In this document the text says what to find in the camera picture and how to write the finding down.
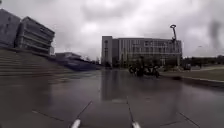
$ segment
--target wall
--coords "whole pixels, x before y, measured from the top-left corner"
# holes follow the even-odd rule
[[[20,18],[0,9],[0,46],[14,47]]]

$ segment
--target tree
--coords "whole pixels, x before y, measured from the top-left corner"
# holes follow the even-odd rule
[[[88,56],[86,57],[86,61],[90,61],[90,58]]]

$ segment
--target white building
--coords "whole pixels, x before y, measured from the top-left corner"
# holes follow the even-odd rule
[[[102,37],[102,64],[134,61],[140,56],[150,60],[179,60],[182,44],[180,40],[174,42],[171,39]]]

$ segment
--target gray cloud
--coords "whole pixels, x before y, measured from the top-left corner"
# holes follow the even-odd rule
[[[211,22],[223,25],[222,5],[221,0],[3,0],[2,7],[53,29],[56,52],[95,59],[101,53],[102,35],[171,38],[171,24],[177,25],[184,56],[221,54],[211,50]],[[220,51],[222,32],[220,28],[217,33]]]

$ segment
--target grass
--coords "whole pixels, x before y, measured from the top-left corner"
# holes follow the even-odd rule
[[[224,81],[224,69],[213,69],[213,70],[204,70],[204,71],[186,71],[186,72],[165,72],[162,74],[171,75],[171,76],[184,76],[184,77]]]

